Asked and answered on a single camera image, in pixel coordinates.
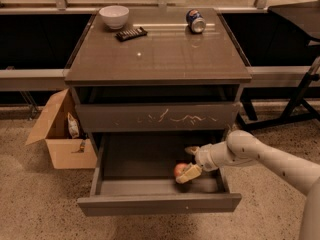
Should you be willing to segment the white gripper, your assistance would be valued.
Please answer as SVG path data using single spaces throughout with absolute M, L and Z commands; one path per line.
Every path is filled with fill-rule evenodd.
M 196 164 L 189 163 L 180 176 L 175 177 L 176 182 L 184 184 L 199 177 L 203 171 L 210 172 L 218 169 L 211 154 L 212 145 L 189 146 L 185 148 L 187 154 L 195 156 Z

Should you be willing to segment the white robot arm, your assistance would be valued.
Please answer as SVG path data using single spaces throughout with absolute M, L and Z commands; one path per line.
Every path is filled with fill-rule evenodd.
M 320 240 L 320 165 L 262 143 L 252 134 L 232 131 L 217 144 L 187 147 L 195 162 L 178 164 L 176 182 L 184 184 L 203 172 L 259 162 L 306 196 L 299 240 Z

